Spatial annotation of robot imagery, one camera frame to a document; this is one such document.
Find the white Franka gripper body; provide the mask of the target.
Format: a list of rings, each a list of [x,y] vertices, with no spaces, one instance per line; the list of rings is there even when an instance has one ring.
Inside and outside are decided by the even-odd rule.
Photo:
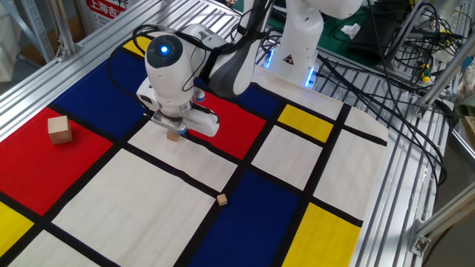
[[[155,124],[178,134],[194,130],[213,137],[220,127],[219,116],[198,105],[195,96],[203,100],[205,93],[194,86],[186,92],[168,86],[156,90],[148,78],[137,90],[138,99],[151,110]]]

